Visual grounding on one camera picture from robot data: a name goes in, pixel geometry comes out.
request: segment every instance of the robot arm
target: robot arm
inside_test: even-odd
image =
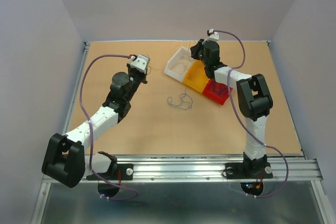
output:
[[[147,83],[149,61],[143,55],[133,56],[127,64],[128,74],[119,72],[113,76],[105,102],[90,118],[94,140],[125,118],[139,85]],[[64,135],[54,134],[49,140],[42,172],[70,188],[76,186],[84,176],[92,174],[89,157],[85,157],[85,150],[89,146],[88,121]],[[99,152],[92,158],[92,167],[97,173],[113,173],[116,165],[117,159],[104,152]]]
[[[191,47],[192,58],[201,60],[208,78],[227,85],[230,73],[230,88],[237,91],[239,109],[245,117],[246,127],[254,136],[265,143],[265,126],[273,101],[263,75],[240,73],[223,64],[219,57],[218,33],[208,31],[209,37],[200,39]],[[231,169],[227,178],[255,178],[263,172],[267,162],[265,146],[258,143],[250,134],[246,137],[244,161],[241,166],[228,164]]]

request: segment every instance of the metal frame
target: metal frame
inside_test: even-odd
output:
[[[87,42],[63,133],[68,131],[89,48],[90,43]],[[117,156],[117,158],[119,163],[134,164],[133,180],[128,183],[225,183],[228,181],[246,181],[242,179],[227,180],[222,176],[224,164],[228,162],[241,162],[243,160],[242,155],[120,155]],[[323,192],[321,185],[323,178],[317,161],[306,160],[303,154],[287,154],[286,159],[290,170],[288,180],[311,181],[324,222],[327,224],[336,223],[329,201]],[[271,164],[274,174],[272,181],[283,181],[286,174],[283,159],[276,155],[268,155],[268,161]],[[48,176],[43,176],[37,204],[31,221],[32,224],[41,223],[50,187],[53,183],[59,182]],[[97,183],[97,181],[87,181],[83,179],[80,183]]]

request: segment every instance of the white wall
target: white wall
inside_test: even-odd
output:
[[[0,0],[0,223],[30,223],[81,53],[61,0]]]
[[[295,0],[272,43],[305,154],[317,158],[336,213],[336,0]]]
[[[209,28],[265,40],[275,34],[293,1],[63,0],[84,41],[198,39]]]

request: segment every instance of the wooden table surface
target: wooden table surface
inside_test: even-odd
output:
[[[233,113],[229,100],[223,106],[187,88],[193,107],[184,111],[167,104],[171,96],[175,103],[184,92],[182,83],[163,73],[167,61],[181,47],[194,41],[107,41],[92,42],[85,69],[91,61],[104,54],[144,54],[151,58],[152,72],[148,84],[141,84],[134,95],[127,117],[95,141],[94,152],[110,154],[242,154],[246,133]],[[221,60],[231,67],[241,63],[239,43],[219,42]],[[271,92],[274,107],[266,126],[266,142],[286,154],[301,154],[301,148],[286,104],[280,81],[266,42],[244,42],[246,62],[243,73],[262,73]],[[105,101],[112,76],[127,72],[127,60],[103,58],[89,71],[83,89],[83,104],[93,115]],[[70,129],[85,121],[76,98]],[[237,93],[233,92],[238,107]]]

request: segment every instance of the black motor joint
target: black motor joint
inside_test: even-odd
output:
[[[80,142],[56,133],[49,140],[42,173],[73,188],[85,173],[84,156],[84,146]]]
[[[237,81],[237,94],[239,109],[244,117],[256,121],[262,116],[269,115],[273,99],[262,74]]]
[[[204,65],[206,76],[215,80],[215,71],[227,65],[221,63],[219,56],[219,44],[212,40],[200,39],[197,44],[190,48],[191,57],[200,60]]]
[[[118,113],[118,122],[125,118],[131,109],[131,99],[141,83],[147,84],[147,74],[131,68],[129,65],[128,74],[118,72],[112,77],[110,92],[107,95],[103,106],[108,106]]]

